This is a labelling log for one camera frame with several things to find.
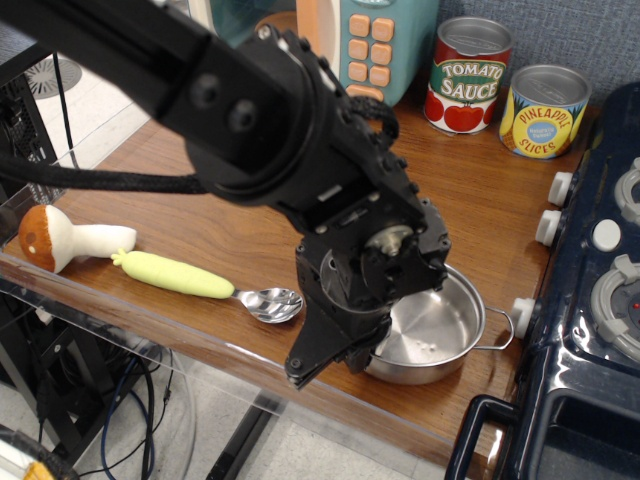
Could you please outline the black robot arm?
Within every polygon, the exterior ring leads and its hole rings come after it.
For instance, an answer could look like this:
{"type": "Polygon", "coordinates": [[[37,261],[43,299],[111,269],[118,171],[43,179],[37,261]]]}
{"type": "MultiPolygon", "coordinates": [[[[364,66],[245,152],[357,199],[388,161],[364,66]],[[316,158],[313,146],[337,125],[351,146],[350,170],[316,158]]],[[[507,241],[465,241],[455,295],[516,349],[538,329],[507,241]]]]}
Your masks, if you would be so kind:
{"type": "Polygon", "coordinates": [[[393,111],[352,97],[308,41],[273,27],[238,47],[150,1],[5,1],[2,20],[122,90],[180,134],[194,171],[168,177],[1,160],[52,187],[212,193],[282,213],[302,235],[307,309],[285,371],[304,387],[332,362],[363,371],[408,295],[439,289],[450,242],[418,197],[393,111]]]}

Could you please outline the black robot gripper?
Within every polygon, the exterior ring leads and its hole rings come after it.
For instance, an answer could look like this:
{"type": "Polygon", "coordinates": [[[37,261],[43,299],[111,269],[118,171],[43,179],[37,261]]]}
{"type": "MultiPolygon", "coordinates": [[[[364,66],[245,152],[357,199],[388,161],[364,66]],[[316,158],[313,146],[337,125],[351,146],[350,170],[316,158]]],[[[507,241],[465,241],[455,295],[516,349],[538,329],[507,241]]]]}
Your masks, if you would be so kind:
{"type": "Polygon", "coordinates": [[[390,331],[393,304],[441,288],[448,232],[417,191],[407,179],[312,179],[286,190],[284,213],[303,235],[296,267],[307,302],[285,362],[296,388],[332,362],[362,373],[390,331]]]}

